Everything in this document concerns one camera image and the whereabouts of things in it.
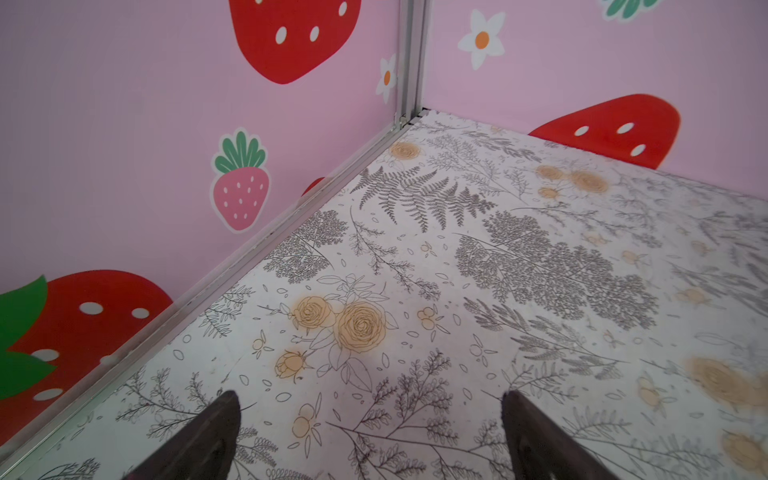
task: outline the green leaf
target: green leaf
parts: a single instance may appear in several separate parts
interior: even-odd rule
[[[0,352],[27,333],[42,313],[47,298],[48,283],[44,276],[0,295]]]
[[[250,139],[248,144],[248,154],[246,155],[246,167],[256,166],[256,152],[259,151],[259,141],[255,138]]]
[[[24,392],[54,370],[55,366],[26,353],[0,353],[0,400]]]
[[[611,6],[608,7],[607,12],[605,12],[606,16],[612,17],[616,15],[619,10],[621,10],[621,7],[624,6],[624,4],[627,3],[627,0],[614,0],[613,3],[611,3]]]
[[[240,162],[242,163],[240,166],[247,167],[248,161],[246,156],[247,151],[245,146],[245,133],[242,131],[237,132],[235,141],[237,142],[237,156],[240,158]]]
[[[637,13],[637,9],[640,8],[640,0],[627,0],[627,6],[624,7],[624,18],[632,18]]]
[[[235,167],[235,164],[230,162],[227,158],[222,157],[221,155],[216,157],[216,161],[214,161],[214,165],[216,165],[216,169],[222,174],[225,174],[226,172],[231,172],[232,170],[237,169],[237,167]]]
[[[256,152],[256,163],[254,167],[261,167],[261,164],[266,160],[266,151],[259,150]]]
[[[237,154],[237,150],[235,150],[235,146],[232,143],[231,138],[225,138],[223,142],[221,142],[221,149],[224,150],[224,154],[227,156],[227,158],[230,159],[230,161],[235,164],[235,167],[240,168],[243,166],[243,159],[240,158],[240,155]]]

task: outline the red strawberry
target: red strawberry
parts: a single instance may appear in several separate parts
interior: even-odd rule
[[[335,54],[357,23],[361,0],[230,0],[240,50],[259,73],[287,84]]]
[[[265,161],[258,137],[243,130],[236,133],[234,144],[229,135],[223,137],[221,152],[214,158],[214,169],[223,175],[214,181],[210,195],[219,218],[234,233],[251,228],[266,201],[270,176],[259,168]]]
[[[679,128],[675,107],[652,95],[635,94],[565,115],[530,135],[656,169]]]
[[[8,353],[37,357],[55,369],[24,392],[0,400],[0,445],[100,362],[115,361],[110,356],[172,303],[151,281],[116,270],[74,273],[48,282],[47,288],[39,317]],[[32,303],[28,308],[40,311]],[[13,325],[15,319],[3,323]]]
[[[304,195],[306,195],[306,192],[308,192],[308,191],[312,190],[312,189],[315,187],[315,185],[317,185],[318,183],[322,182],[324,179],[325,179],[325,177],[320,177],[320,178],[318,178],[317,180],[315,180],[314,182],[312,182],[312,183],[311,183],[311,184],[310,184],[310,185],[309,185],[309,186],[306,188],[306,190],[304,190],[304,193],[303,193],[303,194],[301,194],[301,196],[303,197]]]

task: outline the pink wall panel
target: pink wall panel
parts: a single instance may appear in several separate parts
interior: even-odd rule
[[[604,18],[610,3],[435,2],[425,106],[529,133],[591,105],[651,94],[681,116],[661,170],[768,198],[768,3],[663,0],[628,22]],[[504,53],[477,70],[458,47],[473,9],[486,19],[506,14]]]
[[[178,298],[392,122],[376,86],[398,15],[363,2],[334,56],[277,84],[238,48],[228,2],[3,2],[0,293],[114,269]],[[210,202],[211,159],[239,127],[272,182],[241,235]]]

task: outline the white flower decal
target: white flower decal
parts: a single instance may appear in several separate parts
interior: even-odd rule
[[[392,90],[392,88],[397,83],[397,75],[395,74],[395,59],[396,55],[393,55],[389,61],[382,58],[380,62],[382,77],[381,80],[379,80],[379,84],[376,85],[376,94],[384,95],[384,103],[389,102],[389,91]]]
[[[504,45],[498,39],[498,33],[504,26],[504,18],[507,14],[499,12],[485,20],[485,16],[478,10],[472,10],[469,26],[472,33],[467,34],[458,43],[458,49],[472,53],[472,68],[477,70],[485,60],[486,55],[498,57],[504,54]]]

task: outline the white floor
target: white floor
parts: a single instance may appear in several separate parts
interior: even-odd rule
[[[431,112],[23,478],[228,389],[231,478],[512,478],[507,389],[621,478],[761,478],[766,245],[761,200]]]

